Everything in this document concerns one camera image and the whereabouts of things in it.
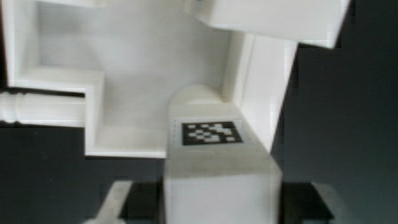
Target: black background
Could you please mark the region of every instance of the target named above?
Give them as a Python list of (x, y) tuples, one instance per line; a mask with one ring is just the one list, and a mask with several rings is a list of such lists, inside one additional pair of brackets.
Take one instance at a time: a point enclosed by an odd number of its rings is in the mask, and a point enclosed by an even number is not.
[[(398, 1), (355, 0), (337, 48), (300, 45), (273, 143), (284, 180), (328, 183), (369, 224), (398, 218), (396, 22)], [(80, 223), (163, 161), (85, 158), (81, 129), (1, 127), (0, 223)]]

